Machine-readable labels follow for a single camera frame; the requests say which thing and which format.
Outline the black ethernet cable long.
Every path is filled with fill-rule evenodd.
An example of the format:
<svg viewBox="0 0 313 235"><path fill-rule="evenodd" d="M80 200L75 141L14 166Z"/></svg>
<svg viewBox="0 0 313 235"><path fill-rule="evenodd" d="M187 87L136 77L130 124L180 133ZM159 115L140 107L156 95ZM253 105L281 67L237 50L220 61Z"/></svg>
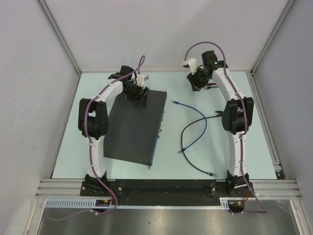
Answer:
<svg viewBox="0 0 313 235"><path fill-rule="evenodd" d="M194 170L213 178L217 178L217 173L213 172L213 170L210 169L203 169L200 163L194 163L193 160L196 160L195 156L194 154L189 156L189 150L194 150L193 146L206 133L210 121L221 117L221 114L217 114L213 116L206 116L205 118L201 117L197 120L194 120L183 128L179 138L180 148L184 149L184 151L178 150L178 153L182 154L183 158Z"/></svg>

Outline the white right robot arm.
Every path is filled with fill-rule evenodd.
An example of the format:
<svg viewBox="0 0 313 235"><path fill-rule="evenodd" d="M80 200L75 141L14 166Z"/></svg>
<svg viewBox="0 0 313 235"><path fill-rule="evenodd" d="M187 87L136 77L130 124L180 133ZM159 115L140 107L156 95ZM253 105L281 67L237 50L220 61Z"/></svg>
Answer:
<svg viewBox="0 0 313 235"><path fill-rule="evenodd" d="M248 187L246 169L246 135L252 124L254 100L246 97L232 79L225 60L218 60L214 51L202 55L202 65L194 58L184 59L183 66L190 69L187 76L193 91L200 91L212 79L226 101L222 113L222 126L229 139L229 167L225 190L230 196L238 196Z"/></svg>

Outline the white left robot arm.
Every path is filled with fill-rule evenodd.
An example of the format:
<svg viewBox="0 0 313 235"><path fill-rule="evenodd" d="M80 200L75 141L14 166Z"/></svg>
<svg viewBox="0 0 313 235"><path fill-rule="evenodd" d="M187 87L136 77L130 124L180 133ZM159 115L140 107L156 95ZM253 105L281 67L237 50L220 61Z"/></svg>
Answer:
<svg viewBox="0 0 313 235"><path fill-rule="evenodd" d="M108 190L108 183L101 179L107 172L103 159L103 142L109 128L107 105L124 93L127 100L145 107L149 88L144 83L148 79L147 74L122 66L120 72L109 76L104 88L94 98L82 98L79 102L78 129L89 146L87 175L96 179L91 184L91 190L96 195L104 195Z"/></svg>

